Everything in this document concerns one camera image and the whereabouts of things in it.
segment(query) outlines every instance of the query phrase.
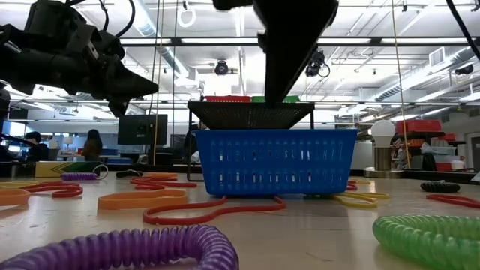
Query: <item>yellow box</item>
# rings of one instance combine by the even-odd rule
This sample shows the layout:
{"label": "yellow box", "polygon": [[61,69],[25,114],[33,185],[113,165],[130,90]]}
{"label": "yellow box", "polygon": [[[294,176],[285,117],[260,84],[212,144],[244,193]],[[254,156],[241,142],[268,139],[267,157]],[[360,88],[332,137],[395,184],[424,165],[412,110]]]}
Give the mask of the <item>yellow box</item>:
{"label": "yellow box", "polygon": [[93,173],[100,162],[40,161],[35,166],[35,177],[60,177],[62,173]]}

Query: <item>blue plastic basket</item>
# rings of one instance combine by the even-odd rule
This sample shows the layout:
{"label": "blue plastic basket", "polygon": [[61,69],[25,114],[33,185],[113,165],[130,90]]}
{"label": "blue plastic basket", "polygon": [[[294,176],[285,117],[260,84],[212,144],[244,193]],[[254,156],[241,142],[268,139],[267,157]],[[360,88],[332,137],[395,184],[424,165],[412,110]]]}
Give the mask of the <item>blue plastic basket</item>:
{"label": "blue plastic basket", "polygon": [[200,130],[211,195],[336,194],[347,189],[357,130]]}

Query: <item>green coiled tube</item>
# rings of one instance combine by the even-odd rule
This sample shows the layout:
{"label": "green coiled tube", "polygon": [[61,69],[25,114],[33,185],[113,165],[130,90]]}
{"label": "green coiled tube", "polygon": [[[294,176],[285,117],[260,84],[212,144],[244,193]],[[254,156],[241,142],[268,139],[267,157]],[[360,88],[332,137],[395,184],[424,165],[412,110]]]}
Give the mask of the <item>green coiled tube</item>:
{"label": "green coiled tube", "polygon": [[381,217],[373,234],[383,247],[433,269],[480,269],[480,218]]}

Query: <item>purple coiled tube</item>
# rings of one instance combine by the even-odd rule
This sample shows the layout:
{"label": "purple coiled tube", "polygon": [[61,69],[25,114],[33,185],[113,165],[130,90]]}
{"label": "purple coiled tube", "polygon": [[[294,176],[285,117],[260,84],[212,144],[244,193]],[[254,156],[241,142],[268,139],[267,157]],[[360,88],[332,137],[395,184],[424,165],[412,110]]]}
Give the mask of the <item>purple coiled tube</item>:
{"label": "purple coiled tube", "polygon": [[67,172],[60,175],[63,181],[79,181],[79,180],[97,180],[98,176],[94,172]]}
{"label": "purple coiled tube", "polygon": [[103,232],[48,244],[0,263],[1,270],[110,269],[152,266],[180,258],[195,258],[193,269],[239,269],[239,257],[229,239],[213,226],[183,226],[161,231],[138,229]]}

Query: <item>red container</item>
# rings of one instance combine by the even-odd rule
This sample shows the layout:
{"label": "red container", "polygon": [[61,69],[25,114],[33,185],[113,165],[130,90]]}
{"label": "red container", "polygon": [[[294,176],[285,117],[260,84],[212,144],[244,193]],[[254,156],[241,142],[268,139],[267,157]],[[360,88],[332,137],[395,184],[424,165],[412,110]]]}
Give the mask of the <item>red container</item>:
{"label": "red container", "polygon": [[205,96],[205,99],[210,102],[251,102],[251,97],[248,96]]}
{"label": "red container", "polygon": [[446,133],[445,136],[438,138],[438,140],[453,142],[457,140],[457,137],[455,136],[455,133]]}
{"label": "red container", "polygon": [[397,122],[397,133],[404,132],[440,132],[442,125],[438,120],[409,120],[405,121],[406,131],[404,131],[404,122]]}
{"label": "red container", "polygon": [[451,163],[435,163],[436,170],[439,172],[451,172],[452,164]]}

